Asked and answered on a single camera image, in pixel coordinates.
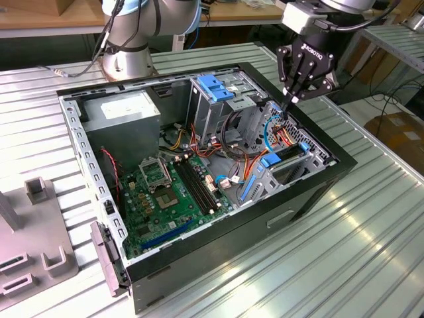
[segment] wooden desk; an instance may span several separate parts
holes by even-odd
[[[211,27],[223,27],[225,21],[228,25],[241,25],[240,21],[244,21],[246,25],[280,23],[283,11],[274,5],[265,5],[263,8],[253,9],[243,2],[214,3],[211,5],[210,15],[209,25]],[[207,22],[207,17],[202,15],[201,21]]]
[[[98,0],[75,0],[59,17],[7,8],[0,13],[0,38],[98,33],[103,24]]]
[[[215,3],[209,27],[279,23],[283,11],[273,5],[253,9],[244,3]],[[104,25],[98,0],[75,0],[60,16],[53,17],[14,8],[0,13],[0,38],[100,33]],[[202,15],[200,27],[207,25]]]

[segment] blue cable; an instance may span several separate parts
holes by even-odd
[[[193,45],[196,44],[198,37],[199,37],[199,27],[197,27],[197,29],[196,29],[196,37],[194,38],[193,43],[191,43],[191,45],[190,45],[190,47],[188,49],[191,49],[193,47]]]
[[[227,176],[225,176],[225,175],[223,175],[223,174],[221,174],[220,176],[217,176],[217,177],[215,178],[215,183],[216,183],[216,184],[218,184],[218,180],[219,180],[219,179],[222,179],[222,178],[227,178]]]
[[[268,124],[269,124],[269,123],[270,123],[270,121],[271,121],[272,119],[274,119],[274,118],[280,118],[280,116],[279,116],[279,115],[275,115],[275,116],[270,117],[270,118],[266,121],[266,123],[265,123],[265,127],[264,127],[264,141],[265,141],[265,146],[266,146],[266,148],[267,148],[270,152],[274,152],[274,151],[272,150],[271,145],[270,145],[270,143],[268,142],[268,133],[266,132],[266,130],[268,129]]]

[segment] robotic arm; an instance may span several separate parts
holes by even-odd
[[[383,19],[400,2],[395,0],[380,16],[364,21],[361,13],[375,0],[296,0],[286,5],[282,23],[298,33],[289,46],[278,48],[278,73],[285,96],[282,109],[299,100],[325,95],[337,88],[334,69],[353,32]]]
[[[107,25],[102,67],[112,80],[153,73],[151,36],[191,33],[201,17],[199,0],[103,0]]]

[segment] yellow wire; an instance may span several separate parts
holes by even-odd
[[[289,134],[287,133],[287,130],[285,128],[283,128],[284,134],[286,135],[287,139],[294,144],[295,142],[289,137]]]
[[[175,143],[175,145],[170,147],[170,150],[175,150],[176,148],[178,148],[180,146],[182,135],[183,135],[183,130],[180,130],[180,133],[178,134],[177,142]]]

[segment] workbench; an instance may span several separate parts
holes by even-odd
[[[152,58],[161,74],[250,62],[281,87],[275,55],[255,44]],[[74,73],[86,65],[58,67]],[[89,235],[96,215],[55,94],[103,82],[97,65],[76,79],[37,68],[0,73],[0,190],[35,176],[53,180],[80,268],[0,317],[133,317],[128,295],[112,298],[105,283]],[[299,107],[357,166],[308,215],[155,303],[143,317],[416,318],[423,312],[423,177],[326,97]]]

